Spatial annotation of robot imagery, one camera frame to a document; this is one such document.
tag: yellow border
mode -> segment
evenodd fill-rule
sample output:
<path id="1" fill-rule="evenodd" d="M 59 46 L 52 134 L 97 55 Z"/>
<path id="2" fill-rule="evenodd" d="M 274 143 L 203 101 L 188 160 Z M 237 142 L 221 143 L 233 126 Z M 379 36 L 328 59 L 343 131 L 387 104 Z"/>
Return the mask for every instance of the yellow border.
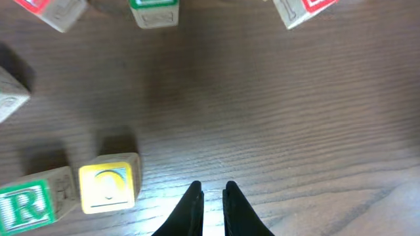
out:
<path id="1" fill-rule="evenodd" d="M 127 169 L 127 187 L 128 187 L 128 192 L 131 193 L 129 196 L 128 203 L 124 205 L 110 205 L 110 206 L 92 208 L 90 206 L 91 203 L 86 202 L 83 197 L 83 194 L 87 192 L 85 190 L 86 187 L 83 185 L 83 177 L 85 176 L 86 173 L 89 173 L 92 171 L 96 172 L 96 171 L 103 171 L 103 170 L 112 170 L 115 168 Z M 102 163 L 102 164 L 87 165 L 87 166 L 81 167 L 79 169 L 79 183 L 80 183 L 81 206 L 85 214 L 94 214 L 94 213 L 100 213 L 100 212 L 109 212 L 113 210 L 128 209 L 128 208 L 134 207 L 135 205 L 136 199 L 134 197 L 135 187 L 134 187 L 134 182 L 133 182 L 133 168 L 127 162 Z"/>

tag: wood grain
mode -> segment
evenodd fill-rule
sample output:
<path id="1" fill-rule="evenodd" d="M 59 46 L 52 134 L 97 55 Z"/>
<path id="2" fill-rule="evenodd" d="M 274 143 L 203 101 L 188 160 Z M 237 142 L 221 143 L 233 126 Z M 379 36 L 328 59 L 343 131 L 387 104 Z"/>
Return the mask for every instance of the wood grain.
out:
<path id="1" fill-rule="evenodd" d="M 420 235 L 418 1 L 342 0 L 292 31 L 270 1 L 185 0 L 157 30 L 91 2 L 66 34 L 0 3 L 0 41 L 36 72 L 0 125 L 0 181 L 138 149 L 142 192 L 24 235 L 151 235 L 194 180 L 205 235 L 228 180 L 276 235 Z"/>

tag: toy block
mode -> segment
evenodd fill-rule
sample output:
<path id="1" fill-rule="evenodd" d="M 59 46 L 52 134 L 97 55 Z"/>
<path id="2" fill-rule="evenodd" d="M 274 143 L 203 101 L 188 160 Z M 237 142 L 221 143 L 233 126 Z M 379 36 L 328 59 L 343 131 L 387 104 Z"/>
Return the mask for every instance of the toy block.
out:
<path id="1" fill-rule="evenodd" d="M 19 178 L 0 188 L 0 235 L 53 224 L 78 202 L 70 167 Z"/>
<path id="2" fill-rule="evenodd" d="M 178 25 L 179 0 L 130 0 L 130 6 L 140 28 Z"/>
<path id="3" fill-rule="evenodd" d="M 64 33 L 87 9 L 86 0 L 14 0 L 54 29 Z"/>
<path id="4" fill-rule="evenodd" d="M 30 99 L 30 94 L 11 74 L 0 67 L 0 123 Z"/>
<path id="5" fill-rule="evenodd" d="M 338 0 L 273 0 L 286 27 L 290 30 L 316 16 Z"/>
<path id="6" fill-rule="evenodd" d="M 134 207 L 140 193 L 137 153 L 101 155 L 79 169 L 81 206 L 86 214 Z"/>

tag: red border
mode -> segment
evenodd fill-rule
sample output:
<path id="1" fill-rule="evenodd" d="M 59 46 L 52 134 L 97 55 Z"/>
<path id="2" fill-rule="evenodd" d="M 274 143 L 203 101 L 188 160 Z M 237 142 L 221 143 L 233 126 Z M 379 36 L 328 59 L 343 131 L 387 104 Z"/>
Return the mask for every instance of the red border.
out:
<path id="1" fill-rule="evenodd" d="M 45 7 L 50 3 L 51 0 L 42 0 L 41 4 L 38 7 L 33 6 L 31 3 L 27 2 L 26 0 L 14 0 L 19 5 L 24 7 L 26 10 L 34 13 L 39 14 L 41 13 Z"/>
<path id="2" fill-rule="evenodd" d="M 302 0 L 302 1 L 303 1 L 305 9 L 308 12 L 313 13 L 313 12 L 316 12 L 317 10 L 320 10 L 320 9 L 322 9 L 322 8 L 332 4 L 332 3 L 336 3 L 339 0 L 324 0 L 324 1 L 322 1 L 322 2 L 320 2 L 317 5 L 312 6 L 312 7 L 309 5 L 309 2 L 312 2 L 313 0 Z"/>

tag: red-bordered block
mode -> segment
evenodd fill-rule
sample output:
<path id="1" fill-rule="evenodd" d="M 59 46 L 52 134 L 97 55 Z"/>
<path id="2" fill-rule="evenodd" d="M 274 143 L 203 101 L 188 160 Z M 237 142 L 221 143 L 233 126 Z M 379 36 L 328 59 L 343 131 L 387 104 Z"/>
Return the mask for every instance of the red-bordered block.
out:
<path id="1" fill-rule="evenodd" d="M 302 0 L 305 9 L 310 12 L 316 12 L 332 3 L 338 2 L 338 0 Z"/>
<path id="2" fill-rule="evenodd" d="M 34 13 L 40 14 L 44 11 L 47 5 L 50 3 L 51 0 L 14 0 L 15 2 L 19 3 L 19 5 L 23 6 L 26 10 Z"/>

